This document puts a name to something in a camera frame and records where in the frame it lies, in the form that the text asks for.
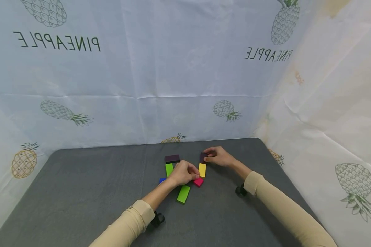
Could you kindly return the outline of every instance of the pineapple illustration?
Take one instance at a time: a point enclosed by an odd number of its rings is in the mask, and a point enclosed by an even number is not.
[[[337,164],[335,171],[342,189],[348,193],[341,202],[347,202],[346,207],[353,209],[353,215],[360,214],[368,222],[371,219],[371,203],[366,197],[371,193],[370,171],[352,163]]]
[[[21,0],[29,13],[47,27],[57,27],[66,22],[66,11],[60,0]]]
[[[271,38],[276,45],[281,45],[288,41],[293,34],[298,17],[300,16],[300,7],[298,0],[277,0],[282,8],[273,21]]]
[[[279,155],[277,153],[275,153],[274,151],[272,151],[271,149],[268,149],[268,151],[272,154],[272,156],[275,158],[276,162],[281,166],[283,167],[284,166],[284,158],[283,158],[283,155]]]
[[[175,142],[181,142],[184,141],[186,136],[184,136],[182,133],[177,134],[176,136],[167,138],[163,140],[161,143],[175,143]]]
[[[40,104],[41,110],[56,119],[71,120],[76,123],[77,126],[84,126],[90,123],[93,117],[87,117],[88,115],[74,114],[67,107],[62,106],[61,104],[55,103],[53,101],[42,101]]]
[[[15,178],[24,178],[29,176],[37,164],[36,149],[39,147],[37,142],[25,143],[21,145],[22,150],[16,153],[11,165],[11,171]]]
[[[213,107],[213,112],[219,117],[227,117],[227,122],[235,122],[235,120],[243,117],[239,114],[238,111],[234,111],[234,106],[229,101],[222,101],[217,102],[217,104]]]

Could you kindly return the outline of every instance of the green block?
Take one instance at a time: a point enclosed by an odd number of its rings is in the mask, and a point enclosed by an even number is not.
[[[166,177],[169,177],[169,175],[173,171],[173,164],[166,164],[165,165],[165,168],[166,168]]]
[[[181,204],[185,204],[189,192],[190,192],[190,187],[187,185],[183,185],[181,187],[179,195],[177,196],[177,201]]]

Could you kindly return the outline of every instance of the forearm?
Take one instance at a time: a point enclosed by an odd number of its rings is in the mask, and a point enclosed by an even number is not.
[[[243,181],[246,180],[246,177],[251,172],[251,169],[249,167],[245,166],[242,162],[238,160],[234,160],[230,165],[230,168],[234,170]]]
[[[154,211],[175,187],[176,184],[171,179],[163,181],[152,192],[125,210],[120,218],[108,226],[89,247],[130,246],[154,219]]]
[[[129,247],[154,217],[154,210],[150,205],[137,200],[89,247]]]
[[[303,247],[337,247],[328,232],[314,218],[262,175],[252,172],[239,161],[234,162],[232,168],[245,180],[245,190],[261,200]]]
[[[158,206],[167,197],[167,195],[177,186],[171,179],[166,179],[160,185],[158,185],[152,192],[142,198],[142,200],[148,203],[153,211],[157,210]]]

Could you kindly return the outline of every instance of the person's hand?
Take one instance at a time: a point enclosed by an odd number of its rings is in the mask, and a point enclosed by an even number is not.
[[[236,161],[236,159],[227,153],[221,146],[212,146],[203,152],[208,154],[208,157],[205,157],[204,161],[215,163],[219,166],[232,167]]]
[[[167,179],[172,180],[176,185],[185,185],[191,180],[199,178],[198,169],[188,161],[182,160],[177,163]]]

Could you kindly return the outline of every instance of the pink block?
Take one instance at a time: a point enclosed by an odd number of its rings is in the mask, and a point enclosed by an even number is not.
[[[194,180],[194,184],[196,184],[198,188],[201,187],[201,185],[203,184],[203,179],[199,178]]]

